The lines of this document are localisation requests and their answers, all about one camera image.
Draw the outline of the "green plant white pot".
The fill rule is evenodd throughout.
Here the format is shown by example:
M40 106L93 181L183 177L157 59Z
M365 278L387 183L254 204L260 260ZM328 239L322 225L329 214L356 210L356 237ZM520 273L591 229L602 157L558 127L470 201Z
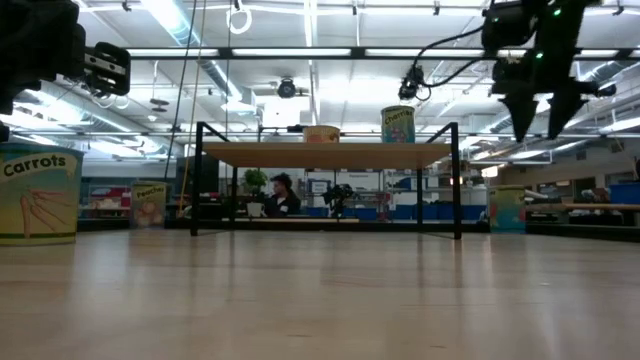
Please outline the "green plant white pot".
M263 188L267 185L267 176L259 168L247 169L244 173L246 188L250 199L246 203L246 211L249 218L260 218L264 211L265 193Z

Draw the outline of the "person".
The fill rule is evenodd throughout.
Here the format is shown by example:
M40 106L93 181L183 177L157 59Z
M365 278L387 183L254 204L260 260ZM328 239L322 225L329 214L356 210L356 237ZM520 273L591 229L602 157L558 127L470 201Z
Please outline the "person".
M301 200L292 189L292 179L286 173L271 178L273 194L266 200L265 214L270 218L298 215L301 210Z

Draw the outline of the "tall carrots label can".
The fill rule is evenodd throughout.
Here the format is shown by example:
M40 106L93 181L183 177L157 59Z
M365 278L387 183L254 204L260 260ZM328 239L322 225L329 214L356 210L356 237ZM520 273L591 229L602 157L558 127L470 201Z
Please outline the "tall carrots label can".
M0 144L0 246L76 240L83 157L58 146Z

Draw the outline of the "black aluminium rig frame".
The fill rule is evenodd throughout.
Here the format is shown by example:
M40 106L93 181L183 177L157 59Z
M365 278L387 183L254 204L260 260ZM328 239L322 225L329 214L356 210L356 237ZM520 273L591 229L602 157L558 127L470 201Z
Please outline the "black aluminium rig frame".
M364 48L364 47L298 47L298 48L208 48L205 51L207 60L451 60L451 61L490 61L504 58L520 58L524 55L524 50L507 48L500 50L496 55L488 55L481 49L472 48L438 48L420 51L417 48ZM224 225L226 220L204 220L200 214L200 229L227 230ZM190 220L175 220L173 226L190 230ZM255 220L239 218L236 214L235 230L282 230L282 231L345 231L348 228L346 222L334 220L306 221L304 219L293 220ZM486 231L484 225L467 225L463 222L464 233L475 233ZM418 233L446 232L453 234L453 221L450 224L427 224L419 219L415 224L373 224L360 223L356 226L358 232L407 232L416 231ZM640 228L616 226L594 226L594 225L560 225L532 223L527 226L527 231L536 235L557 235L575 238L603 239L608 241L639 242Z

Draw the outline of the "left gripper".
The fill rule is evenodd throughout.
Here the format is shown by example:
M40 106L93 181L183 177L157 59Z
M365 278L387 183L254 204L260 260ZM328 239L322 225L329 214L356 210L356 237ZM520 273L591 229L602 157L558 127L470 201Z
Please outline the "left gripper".
M59 75L100 94L129 93L130 53L106 42L87 46L79 14L72 0L0 0L0 114Z

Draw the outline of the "wooden workbench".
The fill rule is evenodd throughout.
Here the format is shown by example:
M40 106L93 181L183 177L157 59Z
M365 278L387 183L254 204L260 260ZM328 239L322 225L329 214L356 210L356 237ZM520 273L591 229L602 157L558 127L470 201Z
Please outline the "wooden workbench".
M640 205L537 203L526 206L528 223L640 226Z

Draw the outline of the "blue storage bin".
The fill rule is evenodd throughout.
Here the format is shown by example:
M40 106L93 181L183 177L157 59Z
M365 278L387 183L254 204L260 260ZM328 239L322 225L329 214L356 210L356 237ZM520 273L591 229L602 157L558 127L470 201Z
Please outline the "blue storage bin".
M640 182L611 185L610 202L613 204L640 205Z
M463 205L462 219L465 221L478 221L486 210L485 205ZM434 203L423 206L422 215L425 220L453 220L452 203Z

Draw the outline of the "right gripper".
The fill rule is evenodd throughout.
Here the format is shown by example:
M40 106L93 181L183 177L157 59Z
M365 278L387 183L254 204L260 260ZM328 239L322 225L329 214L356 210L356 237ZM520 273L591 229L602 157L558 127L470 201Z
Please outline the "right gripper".
M574 115L587 103L580 94L612 96L616 86L578 81L570 75L584 12L599 0L508 0L492 4L492 53L520 46L533 47L520 58L504 58L493 67L494 94L533 95L558 90L550 102L548 138L556 139ZM533 98L511 95L500 100L509 111L514 137L522 142L536 115Z

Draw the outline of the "tall cherries label can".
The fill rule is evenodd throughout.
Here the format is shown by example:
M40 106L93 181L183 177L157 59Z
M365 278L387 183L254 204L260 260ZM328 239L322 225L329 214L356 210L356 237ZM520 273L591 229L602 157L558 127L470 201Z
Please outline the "tall cherries label can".
M389 106L381 110L383 143L415 142L415 109L411 106Z
M488 217L492 232L525 233L525 188L522 185L491 187L489 189Z

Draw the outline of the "dark leafy plant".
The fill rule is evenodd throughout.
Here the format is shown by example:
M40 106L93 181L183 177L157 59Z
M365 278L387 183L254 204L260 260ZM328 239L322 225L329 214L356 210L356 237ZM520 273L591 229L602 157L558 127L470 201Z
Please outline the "dark leafy plant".
M322 194L323 200L329 206L330 216L335 219L343 217L345 202L354 194L348 184L335 185Z

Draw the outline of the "wooden shelf black metal frame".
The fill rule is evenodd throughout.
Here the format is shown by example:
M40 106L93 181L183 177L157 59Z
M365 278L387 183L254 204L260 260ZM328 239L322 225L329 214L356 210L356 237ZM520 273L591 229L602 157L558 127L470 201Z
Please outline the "wooden shelf black metal frame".
M238 169L301 168L301 169L413 169L421 178L426 166L451 156L453 179L453 238L462 238L461 160L459 130L450 122L432 135L426 143L235 143L205 122L196 124L194 183L191 195L190 233L200 229L200 174L204 154L233 167L231 206L227 230L235 230Z

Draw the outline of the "short tin can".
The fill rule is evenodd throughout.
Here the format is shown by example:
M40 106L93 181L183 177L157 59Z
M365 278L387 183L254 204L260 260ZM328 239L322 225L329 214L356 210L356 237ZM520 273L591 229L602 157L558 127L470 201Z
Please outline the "short tin can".
M303 130L305 143L338 143L340 135L339 128L327 125L307 126Z

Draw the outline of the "tall peaches label can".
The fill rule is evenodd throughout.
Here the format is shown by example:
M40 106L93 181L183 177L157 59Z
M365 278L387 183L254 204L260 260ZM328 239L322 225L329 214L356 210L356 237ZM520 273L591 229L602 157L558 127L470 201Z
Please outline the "tall peaches label can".
M130 226L135 229L164 226L167 184L135 182L131 187Z

